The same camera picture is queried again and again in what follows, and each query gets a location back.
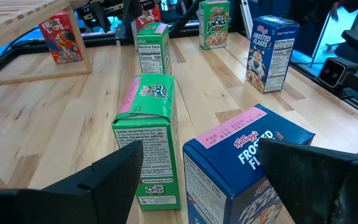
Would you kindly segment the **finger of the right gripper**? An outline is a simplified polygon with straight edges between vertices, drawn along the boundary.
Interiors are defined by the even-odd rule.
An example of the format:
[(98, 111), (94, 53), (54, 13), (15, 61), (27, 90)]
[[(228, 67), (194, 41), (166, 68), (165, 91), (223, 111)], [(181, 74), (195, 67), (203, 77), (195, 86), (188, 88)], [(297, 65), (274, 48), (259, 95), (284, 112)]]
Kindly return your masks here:
[(104, 33), (110, 31), (111, 23), (107, 17), (107, 14), (104, 10), (104, 7), (101, 2), (90, 3), (89, 12), (92, 15), (92, 18), (89, 20), (89, 28), (101, 27)]
[(140, 0), (122, 0), (122, 23), (125, 28), (130, 28), (131, 22), (142, 15)]

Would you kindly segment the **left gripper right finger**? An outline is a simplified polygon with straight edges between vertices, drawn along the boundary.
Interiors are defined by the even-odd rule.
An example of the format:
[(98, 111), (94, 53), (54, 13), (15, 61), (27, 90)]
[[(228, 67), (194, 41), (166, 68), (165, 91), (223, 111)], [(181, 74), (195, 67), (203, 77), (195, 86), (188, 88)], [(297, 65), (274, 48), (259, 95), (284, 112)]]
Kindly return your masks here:
[(358, 224), (358, 154), (263, 139), (258, 155), (296, 224)]

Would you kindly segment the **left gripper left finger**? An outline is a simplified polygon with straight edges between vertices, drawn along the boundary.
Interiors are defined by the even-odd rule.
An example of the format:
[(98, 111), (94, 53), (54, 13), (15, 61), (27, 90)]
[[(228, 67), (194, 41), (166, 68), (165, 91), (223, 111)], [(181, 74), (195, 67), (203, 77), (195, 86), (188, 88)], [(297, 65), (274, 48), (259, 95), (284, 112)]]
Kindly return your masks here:
[(134, 141), (44, 189), (0, 189), (0, 224), (126, 224), (143, 157)]

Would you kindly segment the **red Froot Loops cereal box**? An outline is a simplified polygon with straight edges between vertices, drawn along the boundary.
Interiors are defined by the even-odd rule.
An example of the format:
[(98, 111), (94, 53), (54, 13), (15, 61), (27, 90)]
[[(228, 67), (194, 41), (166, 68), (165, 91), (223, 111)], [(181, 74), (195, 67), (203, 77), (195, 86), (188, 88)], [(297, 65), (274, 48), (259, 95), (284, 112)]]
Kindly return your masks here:
[(40, 23), (39, 29), (56, 64), (82, 61), (73, 28), (65, 11)]
[(161, 22), (159, 5), (155, 5), (152, 9), (143, 10), (142, 15), (135, 18), (134, 21), (131, 22), (133, 35), (136, 35), (141, 28), (151, 22)]

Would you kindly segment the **green Apple Jacks cereal box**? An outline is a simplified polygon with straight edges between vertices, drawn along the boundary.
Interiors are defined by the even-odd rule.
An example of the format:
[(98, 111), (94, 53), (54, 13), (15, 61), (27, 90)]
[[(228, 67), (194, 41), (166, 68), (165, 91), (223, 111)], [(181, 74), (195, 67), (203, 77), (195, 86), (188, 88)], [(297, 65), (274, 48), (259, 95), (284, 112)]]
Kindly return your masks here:
[(229, 26), (228, 0), (204, 0), (199, 2), (199, 38), (203, 50), (226, 47)]
[(142, 73), (172, 74), (167, 24), (151, 22), (135, 38)]
[(176, 156), (179, 147), (174, 77), (136, 75), (112, 122), (117, 144), (143, 144), (135, 196), (141, 210), (179, 209)]

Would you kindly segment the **blue Frosted Flakes cereal box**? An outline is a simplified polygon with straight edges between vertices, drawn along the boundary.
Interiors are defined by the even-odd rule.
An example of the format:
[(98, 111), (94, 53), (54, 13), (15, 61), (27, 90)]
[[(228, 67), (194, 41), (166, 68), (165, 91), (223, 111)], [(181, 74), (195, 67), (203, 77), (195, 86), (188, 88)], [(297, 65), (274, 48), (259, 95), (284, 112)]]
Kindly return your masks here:
[(262, 172), (262, 138), (309, 145), (311, 133), (255, 105), (183, 145), (189, 224), (273, 224), (283, 203)]
[(261, 93), (283, 88), (299, 24), (267, 15), (253, 20), (247, 59), (247, 80)]

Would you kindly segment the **wooden slatted shelf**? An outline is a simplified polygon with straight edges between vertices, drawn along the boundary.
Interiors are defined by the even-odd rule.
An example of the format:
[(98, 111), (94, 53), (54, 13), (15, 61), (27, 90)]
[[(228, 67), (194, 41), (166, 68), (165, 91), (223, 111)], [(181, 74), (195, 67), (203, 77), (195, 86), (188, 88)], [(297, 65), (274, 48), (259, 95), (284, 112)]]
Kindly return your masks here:
[(14, 40), (31, 28), (46, 21), (60, 11), (68, 14), (82, 56), (83, 67), (68, 68), (52, 73), (36, 74), (34, 72), (12, 78), (0, 78), (0, 85), (48, 80), (53, 78), (87, 75), (92, 72), (91, 62), (86, 54), (85, 43), (81, 36), (70, 0), (0, 0), (0, 47)]

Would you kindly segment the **silver aluminium bracket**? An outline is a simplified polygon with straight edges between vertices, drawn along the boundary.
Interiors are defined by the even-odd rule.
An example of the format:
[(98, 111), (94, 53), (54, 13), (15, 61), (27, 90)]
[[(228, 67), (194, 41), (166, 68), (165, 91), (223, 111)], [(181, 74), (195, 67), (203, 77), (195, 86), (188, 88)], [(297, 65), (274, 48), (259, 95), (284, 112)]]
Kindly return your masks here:
[(246, 30), (247, 38), (250, 40), (252, 38), (252, 16), (249, 9), (249, 3), (248, 0), (240, 0), (241, 5), (241, 12), (242, 12), (242, 18), (244, 22), (244, 27)]

